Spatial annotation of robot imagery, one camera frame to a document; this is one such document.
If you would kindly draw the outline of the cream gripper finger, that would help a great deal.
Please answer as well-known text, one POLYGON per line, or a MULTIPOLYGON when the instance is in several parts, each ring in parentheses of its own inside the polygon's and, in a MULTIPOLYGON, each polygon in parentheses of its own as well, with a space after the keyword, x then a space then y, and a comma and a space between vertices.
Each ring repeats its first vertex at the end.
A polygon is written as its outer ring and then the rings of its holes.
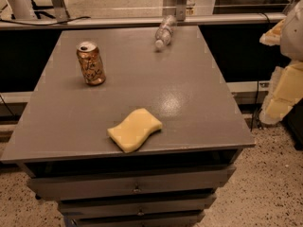
POLYGON ((259 120, 267 125, 281 121, 303 98, 303 62, 291 61, 285 68, 277 66, 271 76, 259 120))
POLYGON ((263 33, 260 37, 259 41, 262 44, 273 46, 280 45, 281 32, 284 25, 285 20, 282 19, 275 26, 269 29, 266 33, 263 33))

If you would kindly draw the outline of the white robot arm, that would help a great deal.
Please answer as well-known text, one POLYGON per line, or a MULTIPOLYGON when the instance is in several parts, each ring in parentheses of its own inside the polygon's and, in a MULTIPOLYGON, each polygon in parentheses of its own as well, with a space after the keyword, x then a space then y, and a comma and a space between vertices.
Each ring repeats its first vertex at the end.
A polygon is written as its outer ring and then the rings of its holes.
POLYGON ((275 68, 259 113, 262 123, 274 125, 303 98, 303 0, 259 41, 279 45, 281 54, 291 60, 285 68, 275 68))

